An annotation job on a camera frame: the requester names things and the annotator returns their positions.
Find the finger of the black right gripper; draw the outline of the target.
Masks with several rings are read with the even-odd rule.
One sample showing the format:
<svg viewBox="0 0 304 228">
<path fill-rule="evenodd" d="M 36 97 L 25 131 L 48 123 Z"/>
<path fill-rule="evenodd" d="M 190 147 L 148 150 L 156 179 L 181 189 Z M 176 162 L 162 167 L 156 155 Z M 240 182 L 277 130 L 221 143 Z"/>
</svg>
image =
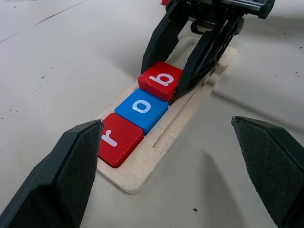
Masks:
<svg viewBox="0 0 304 228">
<path fill-rule="evenodd" d="M 212 31 L 201 36 L 183 69 L 175 91 L 176 97 L 192 90 L 217 65 L 232 38 L 240 33 L 243 24 L 242 16 L 227 16 Z"/>
<path fill-rule="evenodd" d="M 159 61 L 166 61 L 178 44 L 178 35 L 189 19 L 185 1 L 171 1 L 152 33 L 142 58 L 141 72 L 144 73 Z"/>
</svg>

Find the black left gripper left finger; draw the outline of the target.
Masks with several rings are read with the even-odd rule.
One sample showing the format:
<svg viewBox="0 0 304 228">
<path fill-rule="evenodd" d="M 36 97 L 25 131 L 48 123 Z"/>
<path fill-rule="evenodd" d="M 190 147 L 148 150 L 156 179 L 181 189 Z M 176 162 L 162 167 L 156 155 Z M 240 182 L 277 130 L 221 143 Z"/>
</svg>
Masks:
<svg viewBox="0 0 304 228">
<path fill-rule="evenodd" d="M 78 228 L 95 181 L 103 121 L 62 134 L 0 216 L 2 228 Z"/>
</svg>

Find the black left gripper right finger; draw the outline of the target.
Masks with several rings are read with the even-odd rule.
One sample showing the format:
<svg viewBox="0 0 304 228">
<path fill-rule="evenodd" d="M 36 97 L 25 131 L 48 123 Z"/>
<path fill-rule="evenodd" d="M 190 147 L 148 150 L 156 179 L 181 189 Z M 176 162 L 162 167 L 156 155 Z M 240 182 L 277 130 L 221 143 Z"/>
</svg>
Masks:
<svg viewBox="0 0 304 228">
<path fill-rule="evenodd" d="M 279 228 L 304 226 L 304 148 L 284 128 L 234 116 L 249 177 Z"/>
</svg>

